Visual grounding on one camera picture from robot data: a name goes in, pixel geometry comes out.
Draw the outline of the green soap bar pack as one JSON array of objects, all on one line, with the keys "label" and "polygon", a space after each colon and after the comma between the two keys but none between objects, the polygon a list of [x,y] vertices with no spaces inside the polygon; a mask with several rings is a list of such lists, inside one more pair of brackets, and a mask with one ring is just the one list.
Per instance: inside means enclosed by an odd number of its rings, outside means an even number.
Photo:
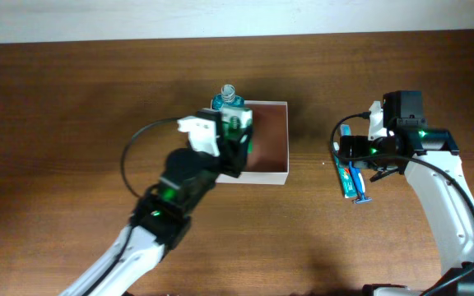
[{"label": "green soap bar pack", "polygon": [[231,141],[243,143],[245,140],[249,140],[246,151],[250,154],[253,151],[251,136],[245,137],[243,140],[240,140],[240,138],[248,127],[253,126],[253,110],[245,107],[224,105],[220,111],[224,143],[228,144]]}]

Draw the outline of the blue mouthwash bottle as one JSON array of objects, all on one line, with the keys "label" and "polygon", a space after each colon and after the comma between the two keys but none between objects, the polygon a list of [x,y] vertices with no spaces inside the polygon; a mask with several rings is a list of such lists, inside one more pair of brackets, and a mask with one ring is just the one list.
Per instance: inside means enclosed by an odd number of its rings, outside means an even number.
[{"label": "blue mouthwash bottle", "polygon": [[221,92],[215,95],[211,101],[211,108],[219,110],[224,106],[243,108],[244,99],[236,94],[232,85],[226,84],[221,87]]}]

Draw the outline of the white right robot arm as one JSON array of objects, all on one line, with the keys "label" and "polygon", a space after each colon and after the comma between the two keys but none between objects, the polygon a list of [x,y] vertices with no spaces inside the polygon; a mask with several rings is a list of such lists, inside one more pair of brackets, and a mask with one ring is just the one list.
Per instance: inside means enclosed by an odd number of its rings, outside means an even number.
[{"label": "white right robot arm", "polygon": [[340,120],[332,130],[332,154],[350,171],[372,169],[376,182],[404,176],[419,199],[439,252],[441,277],[424,295],[474,295],[474,198],[451,132],[430,128],[417,90],[383,95],[369,110],[365,136],[347,135]]}]

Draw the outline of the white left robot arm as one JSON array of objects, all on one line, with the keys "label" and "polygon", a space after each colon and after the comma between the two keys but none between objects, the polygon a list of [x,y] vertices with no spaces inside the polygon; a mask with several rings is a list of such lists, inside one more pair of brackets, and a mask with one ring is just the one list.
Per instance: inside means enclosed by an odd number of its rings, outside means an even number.
[{"label": "white left robot arm", "polygon": [[179,245],[193,210],[216,180],[237,178],[244,171],[253,136],[251,109],[202,109],[176,122],[188,135],[188,146],[167,156],[158,182],[138,198],[114,243],[64,294],[127,294]]}]

